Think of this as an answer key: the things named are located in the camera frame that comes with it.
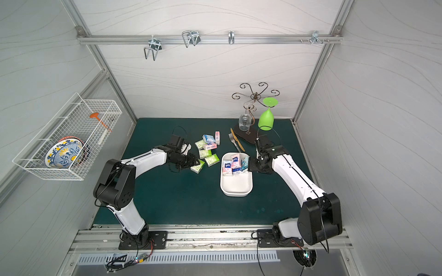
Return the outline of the teal cartoon tissue pack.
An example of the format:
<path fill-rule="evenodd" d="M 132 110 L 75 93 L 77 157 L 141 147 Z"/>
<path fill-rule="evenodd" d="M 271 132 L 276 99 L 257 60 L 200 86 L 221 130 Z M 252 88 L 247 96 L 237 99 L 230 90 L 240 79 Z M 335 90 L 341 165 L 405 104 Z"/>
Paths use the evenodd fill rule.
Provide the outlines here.
<path fill-rule="evenodd" d="M 245 155 L 241 158 L 241 171 L 247 172 L 249 168 L 249 156 Z"/>

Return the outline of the green white tissue pack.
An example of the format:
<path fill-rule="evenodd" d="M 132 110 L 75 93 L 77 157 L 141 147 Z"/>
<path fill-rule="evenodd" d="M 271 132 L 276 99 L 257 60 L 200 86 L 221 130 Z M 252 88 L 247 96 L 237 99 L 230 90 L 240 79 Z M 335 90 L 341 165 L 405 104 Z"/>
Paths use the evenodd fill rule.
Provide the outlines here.
<path fill-rule="evenodd" d="M 194 172 L 194 173 L 199 174 L 201 172 L 201 170 L 203 169 L 205 164 L 206 164 L 205 161 L 199 160 L 199 164 L 195 165 L 195 166 L 192 166 L 191 167 L 191 171 Z"/>

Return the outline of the pink Tempo tissue pack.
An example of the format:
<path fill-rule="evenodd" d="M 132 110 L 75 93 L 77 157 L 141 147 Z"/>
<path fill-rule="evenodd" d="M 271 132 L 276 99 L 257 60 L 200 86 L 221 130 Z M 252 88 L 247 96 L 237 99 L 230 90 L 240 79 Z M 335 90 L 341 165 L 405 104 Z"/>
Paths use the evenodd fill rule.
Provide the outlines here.
<path fill-rule="evenodd" d="M 241 168 L 241 155 L 240 153 L 238 154 L 233 154 L 231 156 L 231 168 L 234 169 L 240 169 Z"/>

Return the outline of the dark blue Tempo tissue pack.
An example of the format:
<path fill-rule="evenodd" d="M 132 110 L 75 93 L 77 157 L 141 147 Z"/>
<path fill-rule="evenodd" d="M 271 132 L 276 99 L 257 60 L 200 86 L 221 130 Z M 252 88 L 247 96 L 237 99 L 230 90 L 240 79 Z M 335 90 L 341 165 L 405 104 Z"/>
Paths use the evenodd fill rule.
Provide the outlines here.
<path fill-rule="evenodd" d="M 242 170 L 241 170 L 241 168 L 239 167 L 239 168 L 234 168 L 234 169 L 232 169 L 232 173 L 233 174 L 239 174 L 239 173 L 241 173 L 242 172 Z"/>

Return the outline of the white oval storage box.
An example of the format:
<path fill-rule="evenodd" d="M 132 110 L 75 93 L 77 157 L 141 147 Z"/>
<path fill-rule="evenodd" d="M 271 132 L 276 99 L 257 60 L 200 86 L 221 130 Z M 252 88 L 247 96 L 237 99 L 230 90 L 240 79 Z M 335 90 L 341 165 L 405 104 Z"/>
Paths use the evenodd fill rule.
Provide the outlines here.
<path fill-rule="evenodd" d="M 229 197 L 245 197 L 253 189 L 253 177 L 252 172 L 248 169 L 244 171 L 233 173 L 232 175 L 223 175 L 224 161 L 230 161 L 234 152 L 228 152 L 222 156 L 222 168 L 221 168 L 221 191 Z"/>

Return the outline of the pink floral Tempo pack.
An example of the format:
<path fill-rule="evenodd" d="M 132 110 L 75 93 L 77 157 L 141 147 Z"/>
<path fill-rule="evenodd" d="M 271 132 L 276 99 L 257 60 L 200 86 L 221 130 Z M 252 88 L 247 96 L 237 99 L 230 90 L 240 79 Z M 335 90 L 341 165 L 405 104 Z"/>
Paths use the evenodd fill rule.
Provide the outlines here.
<path fill-rule="evenodd" d="M 232 169 L 232 161 L 225 160 L 222 163 L 222 175 L 223 176 L 232 176 L 233 169 Z"/>

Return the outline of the light blue tissue pack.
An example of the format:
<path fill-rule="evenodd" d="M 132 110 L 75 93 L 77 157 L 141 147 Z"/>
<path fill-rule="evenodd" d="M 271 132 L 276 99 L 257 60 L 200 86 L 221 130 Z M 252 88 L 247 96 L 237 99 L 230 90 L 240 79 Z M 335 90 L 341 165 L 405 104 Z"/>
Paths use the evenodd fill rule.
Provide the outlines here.
<path fill-rule="evenodd" d="M 203 135 L 202 138 L 206 144 L 215 144 L 216 143 L 215 137 L 213 135 Z"/>

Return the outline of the pink white tissue pack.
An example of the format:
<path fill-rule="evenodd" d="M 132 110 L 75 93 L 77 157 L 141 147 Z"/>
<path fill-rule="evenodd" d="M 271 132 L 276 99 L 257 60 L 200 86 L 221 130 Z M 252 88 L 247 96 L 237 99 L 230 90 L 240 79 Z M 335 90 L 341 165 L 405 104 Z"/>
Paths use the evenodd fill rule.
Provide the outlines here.
<path fill-rule="evenodd" d="M 218 147 L 218 145 L 216 143 L 209 143 L 209 144 L 204 144 L 203 148 L 205 150 L 214 150 Z"/>

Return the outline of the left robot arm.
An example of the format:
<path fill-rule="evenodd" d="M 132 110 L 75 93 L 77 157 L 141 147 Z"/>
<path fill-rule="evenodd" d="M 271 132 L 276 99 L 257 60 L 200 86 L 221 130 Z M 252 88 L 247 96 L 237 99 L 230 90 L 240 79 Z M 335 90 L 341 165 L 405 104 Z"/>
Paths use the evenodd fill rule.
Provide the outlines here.
<path fill-rule="evenodd" d="M 100 202 L 100 207 L 109 209 L 122 226 L 121 250 L 149 246 L 148 224 L 134 203 L 135 181 L 147 171 L 168 163 L 175 164 L 178 169 L 187 169 L 199 165 L 200 161 L 187 151 L 159 146 L 130 159 L 106 162 L 93 196 Z"/>

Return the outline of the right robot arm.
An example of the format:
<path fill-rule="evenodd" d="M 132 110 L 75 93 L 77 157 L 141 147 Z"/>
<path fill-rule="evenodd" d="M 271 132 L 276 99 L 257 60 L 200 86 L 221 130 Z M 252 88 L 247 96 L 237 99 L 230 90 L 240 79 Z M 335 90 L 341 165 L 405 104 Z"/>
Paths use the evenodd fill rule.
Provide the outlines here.
<path fill-rule="evenodd" d="M 249 171 L 276 173 L 290 188 L 301 207 L 295 228 L 308 245 L 342 234 L 340 199 L 317 186 L 283 146 L 258 147 L 257 157 L 249 161 Z"/>

